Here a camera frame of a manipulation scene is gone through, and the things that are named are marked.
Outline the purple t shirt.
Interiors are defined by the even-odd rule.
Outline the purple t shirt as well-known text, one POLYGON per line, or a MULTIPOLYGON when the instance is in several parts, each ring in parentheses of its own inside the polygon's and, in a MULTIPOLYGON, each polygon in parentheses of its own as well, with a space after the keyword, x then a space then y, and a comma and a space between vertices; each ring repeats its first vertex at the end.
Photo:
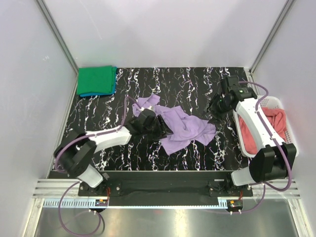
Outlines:
POLYGON ((171 155, 195 140, 207 146, 216 135, 215 125, 207 120, 188 115, 181 106, 166 107, 159 104, 160 97, 152 94, 150 97, 139 97, 132 105, 133 115, 139 116, 144 109, 153 109, 156 115, 161 115, 173 134, 161 139, 161 144, 168 155, 171 155))

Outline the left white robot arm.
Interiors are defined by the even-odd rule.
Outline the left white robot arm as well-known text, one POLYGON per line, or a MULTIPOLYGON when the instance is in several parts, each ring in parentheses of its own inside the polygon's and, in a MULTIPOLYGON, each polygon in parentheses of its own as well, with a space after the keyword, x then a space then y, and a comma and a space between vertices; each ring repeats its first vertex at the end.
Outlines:
POLYGON ((107 178, 91 164, 95 153, 126 145, 137 135, 149 135, 153 140, 159 140, 172 134, 161 115, 145 109, 139 116, 112 129, 82 133, 73 130, 55 150, 55 164, 69 177, 77 178, 93 189, 104 188, 107 178))

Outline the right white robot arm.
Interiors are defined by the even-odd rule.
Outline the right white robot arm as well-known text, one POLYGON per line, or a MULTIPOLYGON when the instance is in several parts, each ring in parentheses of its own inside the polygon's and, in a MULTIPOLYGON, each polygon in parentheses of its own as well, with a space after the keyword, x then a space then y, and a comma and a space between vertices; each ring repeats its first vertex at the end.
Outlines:
POLYGON ((296 147, 286 143, 265 117, 259 98, 253 92, 241 89, 230 90, 225 95, 216 94, 207 104, 205 113, 220 121, 230 112, 235 111, 245 122, 257 148, 257 154, 248 167, 231 173, 234 186, 267 184, 275 179, 288 179, 283 189, 289 189, 292 181, 292 166, 296 158, 296 147))

